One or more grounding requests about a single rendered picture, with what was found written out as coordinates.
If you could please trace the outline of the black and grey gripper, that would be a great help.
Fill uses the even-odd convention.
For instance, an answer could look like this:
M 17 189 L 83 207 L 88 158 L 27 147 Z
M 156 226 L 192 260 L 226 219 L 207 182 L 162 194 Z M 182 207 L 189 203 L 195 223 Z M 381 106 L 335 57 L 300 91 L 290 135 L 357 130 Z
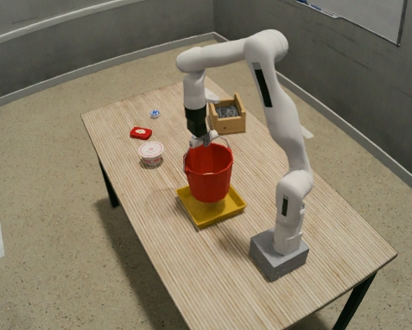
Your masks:
M 196 137 L 204 136 L 204 147 L 210 145 L 210 131 L 206 127 L 206 105 L 207 103 L 218 104 L 219 97 L 205 88 L 204 93 L 199 96 L 183 95 L 185 118 L 187 129 Z

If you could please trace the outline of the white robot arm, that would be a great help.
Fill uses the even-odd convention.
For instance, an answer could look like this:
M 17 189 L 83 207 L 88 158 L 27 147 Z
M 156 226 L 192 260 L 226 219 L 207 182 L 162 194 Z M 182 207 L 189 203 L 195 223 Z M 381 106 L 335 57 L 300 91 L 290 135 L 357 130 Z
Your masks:
M 274 63 L 287 52 L 285 36 L 274 29 L 267 29 L 242 40 L 191 48 L 179 54 L 175 61 L 177 68 L 187 73 L 183 78 L 183 92 L 191 97 L 204 93 L 207 68 L 247 61 L 268 121 L 269 134 L 288 158 L 289 170 L 276 185 L 273 237 L 273 248 L 284 256 L 300 249 L 306 211 L 302 200 L 314 186 L 297 109 L 280 87 L 274 68 Z

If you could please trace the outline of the yellow shallow tray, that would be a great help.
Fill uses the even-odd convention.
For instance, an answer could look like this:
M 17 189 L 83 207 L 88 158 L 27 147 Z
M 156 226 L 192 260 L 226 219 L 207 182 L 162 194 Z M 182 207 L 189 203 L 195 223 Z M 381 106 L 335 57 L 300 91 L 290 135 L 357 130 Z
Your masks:
M 175 192 L 199 229 L 239 214 L 247 207 L 247 204 L 231 184 L 225 198 L 216 203 L 204 203 L 196 200 L 191 195 L 189 185 L 178 188 Z

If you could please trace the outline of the wooden crate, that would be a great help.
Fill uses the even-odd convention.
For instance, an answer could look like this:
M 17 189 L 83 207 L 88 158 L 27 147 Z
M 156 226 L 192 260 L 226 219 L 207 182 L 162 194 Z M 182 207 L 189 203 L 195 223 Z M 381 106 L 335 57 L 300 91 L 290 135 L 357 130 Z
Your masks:
M 246 133 L 246 111 L 238 92 L 234 92 L 234 98 L 224 98 L 219 101 L 218 104 L 208 103 L 212 129 L 220 136 Z M 240 109 L 242 117 L 239 116 L 237 108 Z

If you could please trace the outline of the red tin with white label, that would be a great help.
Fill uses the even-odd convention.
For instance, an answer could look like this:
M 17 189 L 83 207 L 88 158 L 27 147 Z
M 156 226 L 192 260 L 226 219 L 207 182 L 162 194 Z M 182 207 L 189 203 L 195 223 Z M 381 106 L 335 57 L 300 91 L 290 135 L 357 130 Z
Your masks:
M 130 132 L 130 137 L 141 139 L 141 140 L 148 140 L 152 135 L 151 129 L 145 129 L 140 127 L 134 127 Z

